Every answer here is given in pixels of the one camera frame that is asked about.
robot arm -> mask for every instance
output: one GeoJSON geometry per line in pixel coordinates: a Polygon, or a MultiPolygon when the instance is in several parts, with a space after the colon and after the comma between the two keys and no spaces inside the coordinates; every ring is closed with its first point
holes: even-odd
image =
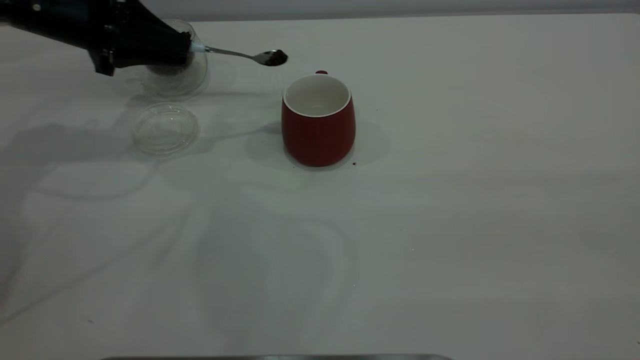
{"type": "Polygon", "coordinates": [[[139,0],[0,0],[0,22],[89,52],[96,72],[184,65],[190,39],[139,0]]]}

glass jar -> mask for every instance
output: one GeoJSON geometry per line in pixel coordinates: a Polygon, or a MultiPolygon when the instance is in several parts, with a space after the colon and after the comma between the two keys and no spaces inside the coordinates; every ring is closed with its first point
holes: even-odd
{"type": "MultiPolygon", "coordinates": [[[[189,36],[192,42],[201,44],[193,27],[182,20],[164,20],[167,25],[179,33],[189,36]]],[[[179,66],[144,66],[142,85],[145,93],[151,97],[172,98],[187,95],[195,91],[207,76],[207,55],[189,53],[187,64],[179,66]]]]}

white table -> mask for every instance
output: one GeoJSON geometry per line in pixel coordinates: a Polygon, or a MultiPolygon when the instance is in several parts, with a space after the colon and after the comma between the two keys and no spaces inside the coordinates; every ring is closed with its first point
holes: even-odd
{"type": "Polygon", "coordinates": [[[640,17],[205,22],[199,141],[131,151],[150,101],[0,33],[0,358],[640,355],[640,17]],[[280,92],[347,83],[355,150],[283,152],[280,92]]]}

red mug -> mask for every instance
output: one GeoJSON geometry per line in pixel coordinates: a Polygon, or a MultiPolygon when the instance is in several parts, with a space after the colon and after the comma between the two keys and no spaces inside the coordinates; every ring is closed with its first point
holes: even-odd
{"type": "Polygon", "coordinates": [[[349,88],[326,71],[294,81],[282,96],[282,137],[301,164],[324,167],[340,161],[356,137],[349,88]]]}

white wall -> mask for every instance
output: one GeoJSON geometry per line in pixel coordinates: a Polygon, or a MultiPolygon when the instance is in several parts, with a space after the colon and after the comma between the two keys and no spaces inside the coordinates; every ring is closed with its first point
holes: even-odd
{"type": "Polygon", "coordinates": [[[142,0],[163,18],[323,19],[468,13],[629,12],[640,0],[142,0]]]}

